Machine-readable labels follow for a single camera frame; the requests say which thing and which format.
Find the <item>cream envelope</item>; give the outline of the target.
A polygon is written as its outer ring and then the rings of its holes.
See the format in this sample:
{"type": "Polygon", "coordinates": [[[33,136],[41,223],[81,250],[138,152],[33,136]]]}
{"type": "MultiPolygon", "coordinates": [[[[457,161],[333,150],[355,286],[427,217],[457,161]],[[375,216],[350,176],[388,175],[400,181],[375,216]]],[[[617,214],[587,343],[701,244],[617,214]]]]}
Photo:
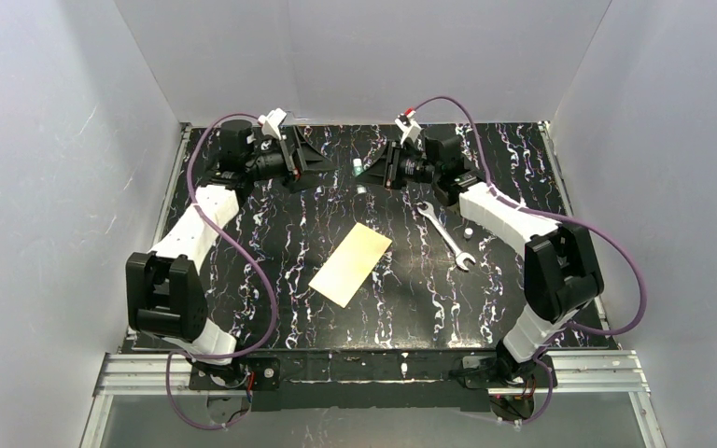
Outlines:
{"type": "Polygon", "coordinates": [[[309,287],[346,308],[390,245],[388,237],[356,223],[317,271],[309,287]]]}

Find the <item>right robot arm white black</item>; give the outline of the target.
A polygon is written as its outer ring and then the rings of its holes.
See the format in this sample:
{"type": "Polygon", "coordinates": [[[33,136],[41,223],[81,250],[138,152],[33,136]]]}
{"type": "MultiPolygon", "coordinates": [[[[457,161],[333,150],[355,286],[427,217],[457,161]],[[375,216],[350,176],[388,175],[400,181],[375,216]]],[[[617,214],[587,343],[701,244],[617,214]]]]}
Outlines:
{"type": "Polygon", "coordinates": [[[536,215],[482,181],[458,138],[425,138],[418,150],[392,141],[357,181],[385,189],[428,184],[438,202],[482,226],[523,259],[526,305],[496,348],[513,368],[540,355],[547,342],[604,289],[587,228],[536,215]]]}

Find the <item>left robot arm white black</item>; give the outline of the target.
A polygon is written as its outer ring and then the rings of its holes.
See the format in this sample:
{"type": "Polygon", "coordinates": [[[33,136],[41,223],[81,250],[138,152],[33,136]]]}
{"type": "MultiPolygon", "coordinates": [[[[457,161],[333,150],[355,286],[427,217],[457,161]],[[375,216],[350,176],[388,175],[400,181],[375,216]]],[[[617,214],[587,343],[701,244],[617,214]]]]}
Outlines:
{"type": "Polygon", "coordinates": [[[290,192],[314,187],[335,165],[312,146],[286,113],[230,114],[208,126],[186,169],[189,206],[177,223],[147,252],[134,252],[125,265],[130,329],[177,347],[182,356],[218,368],[266,342],[240,350],[237,340],[209,316],[200,270],[218,240],[231,243],[226,226],[241,210],[256,183],[278,179],[290,192]],[[201,184],[193,180],[194,158],[210,134],[218,138],[214,163],[201,184]]]}

